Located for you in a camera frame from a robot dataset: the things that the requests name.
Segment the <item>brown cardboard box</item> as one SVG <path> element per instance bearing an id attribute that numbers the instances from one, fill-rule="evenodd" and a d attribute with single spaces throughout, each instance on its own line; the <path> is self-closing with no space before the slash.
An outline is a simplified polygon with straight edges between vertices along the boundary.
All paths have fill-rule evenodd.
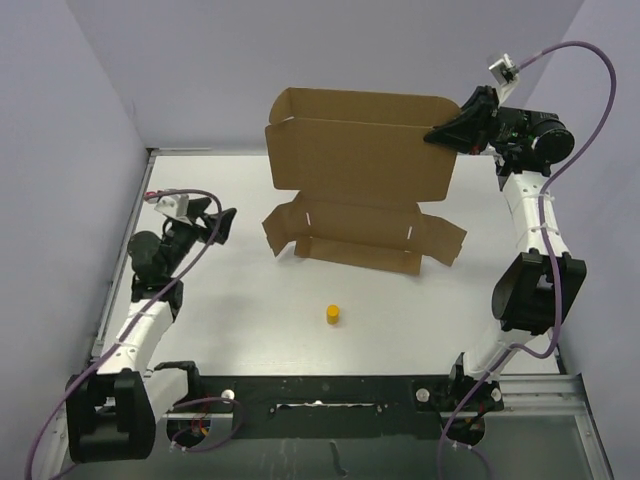
<path id="1" fill-rule="evenodd" d="M 265 128 L 273 185 L 292 191 L 265 218 L 275 255 L 417 275 L 450 267 L 466 232 L 422 212 L 446 199 L 456 152 L 425 143 L 460 112 L 439 96 L 289 87 Z"/>

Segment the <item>small yellow cylinder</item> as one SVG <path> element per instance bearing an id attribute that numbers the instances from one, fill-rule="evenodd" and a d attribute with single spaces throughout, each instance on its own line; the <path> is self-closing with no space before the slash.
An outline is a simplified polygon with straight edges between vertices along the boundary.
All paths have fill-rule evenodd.
<path id="1" fill-rule="evenodd" d="M 337 325 L 340 321 L 340 314 L 341 314 L 341 310 L 337 305 L 335 304 L 329 305 L 326 308 L 326 322 L 329 325 Z"/>

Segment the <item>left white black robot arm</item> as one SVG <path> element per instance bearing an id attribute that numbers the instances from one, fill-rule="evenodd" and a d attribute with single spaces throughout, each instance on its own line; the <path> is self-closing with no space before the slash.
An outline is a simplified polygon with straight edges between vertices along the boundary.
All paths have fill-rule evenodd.
<path id="1" fill-rule="evenodd" d="M 76 464 L 147 458 L 164 414 L 174 406 L 193 410 L 204 395 L 194 362 L 149 363 L 182 309 L 189 270 L 184 259 L 197 243 L 225 244 L 237 211 L 208 212 L 219 202 L 203 192 L 196 198 L 186 190 L 152 193 L 146 200 L 165 221 L 160 234 L 143 230 L 128 241 L 133 277 L 127 318 L 102 356 L 67 383 L 69 454 Z"/>

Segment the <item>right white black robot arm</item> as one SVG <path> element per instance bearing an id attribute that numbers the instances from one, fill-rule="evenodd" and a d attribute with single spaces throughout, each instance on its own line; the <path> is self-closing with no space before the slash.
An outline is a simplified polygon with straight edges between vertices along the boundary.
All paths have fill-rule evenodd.
<path id="1" fill-rule="evenodd" d="M 545 185 L 552 165 L 571 154 L 575 140 L 556 114 L 504 107 L 489 86 L 477 87 L 458 116 L 424 140 L 462 154 L 491 150 L 516 232 L 518 254 L 492 293 L 494 320 L 458 356 L 444 385 L 446 400 L 464 409 L 491 394 L 516 345 L 564 322 L 586 278 L 585 262 L 572 256 L 562 238 Z"/>

